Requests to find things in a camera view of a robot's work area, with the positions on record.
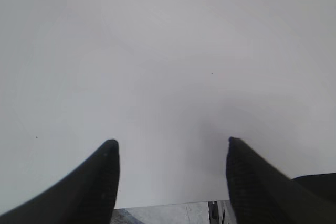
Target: black object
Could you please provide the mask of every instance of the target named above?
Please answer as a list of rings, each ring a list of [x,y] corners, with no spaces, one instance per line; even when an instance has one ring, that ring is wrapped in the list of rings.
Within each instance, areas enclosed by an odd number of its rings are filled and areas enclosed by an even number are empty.
[[[229,139],[226,176],[238,224],[336,223],[335,175],[290,180],[238,138]]]
[[[219,222],[219,212],[218,203],[216,201],[209,201],[209,222],[210,224],[220,224]]]
[[[0,216],[0,224],[109,224],[119,172],[118,142],[107,140],[60,182]]]

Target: white surface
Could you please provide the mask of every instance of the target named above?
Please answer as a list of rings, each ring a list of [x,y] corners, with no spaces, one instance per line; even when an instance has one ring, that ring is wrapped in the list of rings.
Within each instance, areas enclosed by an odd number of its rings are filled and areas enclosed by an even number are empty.
[[[224,201],[224,211],[224,224],[237,224],[236,215],[229,200]]]
[[[231,135],[290,177],[335,172],[335,6],[0,0],[0,211],[108,138],[118,208],[227,199]]]

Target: gray floor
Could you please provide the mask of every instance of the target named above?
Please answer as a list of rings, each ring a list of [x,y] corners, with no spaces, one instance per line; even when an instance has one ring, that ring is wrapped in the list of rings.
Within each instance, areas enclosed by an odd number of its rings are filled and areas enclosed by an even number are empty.
[[[208,203],[118,209],[111,224],[209,224]]]

